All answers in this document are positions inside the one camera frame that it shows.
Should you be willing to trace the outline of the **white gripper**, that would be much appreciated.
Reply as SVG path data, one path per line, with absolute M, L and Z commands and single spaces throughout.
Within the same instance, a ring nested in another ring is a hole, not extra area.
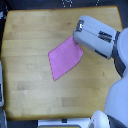
M 78 38 L 77 34 L 76 34 L 76 29 L 73 30 L 73 41 L 76 44 L 80 44 L 80 39 Z

